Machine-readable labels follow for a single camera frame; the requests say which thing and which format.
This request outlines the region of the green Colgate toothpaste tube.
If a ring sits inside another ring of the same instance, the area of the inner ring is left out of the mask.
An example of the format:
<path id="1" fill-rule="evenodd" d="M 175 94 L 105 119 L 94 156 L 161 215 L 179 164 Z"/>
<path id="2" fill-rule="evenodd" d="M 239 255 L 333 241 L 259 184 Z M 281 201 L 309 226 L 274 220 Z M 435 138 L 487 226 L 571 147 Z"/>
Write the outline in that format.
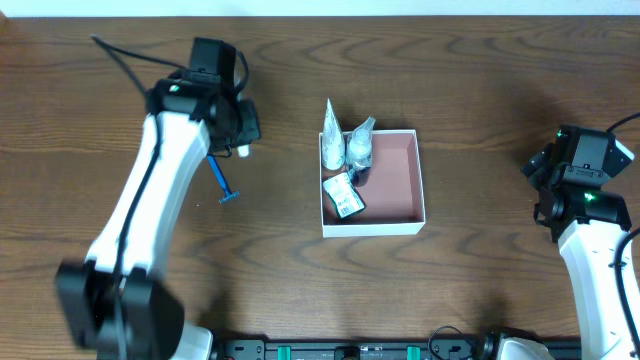
<path id="1" fill-rule="evenodd" d="M 238 156 L 241 157 L 241 158 L 246 158 L 246 157 L 248 157 L 250 155 L 250 145 L 249 144 L 238 146 L 236 148 L 236 150 L 237 150 Z"/>

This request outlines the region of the green white tissue pack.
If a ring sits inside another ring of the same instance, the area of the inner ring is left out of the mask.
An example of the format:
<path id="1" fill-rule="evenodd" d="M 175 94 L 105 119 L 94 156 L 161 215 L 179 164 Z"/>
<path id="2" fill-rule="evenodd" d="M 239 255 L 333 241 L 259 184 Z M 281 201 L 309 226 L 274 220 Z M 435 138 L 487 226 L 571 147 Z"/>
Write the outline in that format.
<path id="1" fill-rule="evenodd" d="M 328 178 L 322 183 L 322 187 L 334 204 L 340 219 L 359 213 L 366 208 L 346 172 Z"/>

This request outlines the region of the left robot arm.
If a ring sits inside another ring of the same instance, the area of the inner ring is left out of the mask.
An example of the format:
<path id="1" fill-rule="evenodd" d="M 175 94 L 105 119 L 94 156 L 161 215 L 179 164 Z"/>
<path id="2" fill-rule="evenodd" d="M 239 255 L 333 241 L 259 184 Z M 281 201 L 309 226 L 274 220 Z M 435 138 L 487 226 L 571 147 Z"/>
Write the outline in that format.
<path id="1" fill-rule="evenodd" d="M 76 346 L 101 359 L 219 359 L 214 334 L 190 323 L 164 285 L 175 225 L 202 162 L 246 157 L 261 136 L 243 97 L 244 54 L 197 37 L 187 65 L 142 87 L 140 148 L 116 207 L 82 262 L 64 261 L 57 295 Z"/>

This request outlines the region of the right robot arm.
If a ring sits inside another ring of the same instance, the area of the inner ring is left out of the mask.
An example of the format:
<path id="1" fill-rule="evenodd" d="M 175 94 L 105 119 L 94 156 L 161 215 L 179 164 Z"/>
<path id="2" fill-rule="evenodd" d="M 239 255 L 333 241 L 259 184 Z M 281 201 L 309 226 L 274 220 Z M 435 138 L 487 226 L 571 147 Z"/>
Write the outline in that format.
<path id="1" fill-rule="evenodd" d="M 537 191 L 534 221 L 549 229 L 571 281 L 585 359 L 639 356 L 633 228 L 622 196 L 604 185 L 634 161 L 611 131 L 562 125 L 521 169 Z"/>

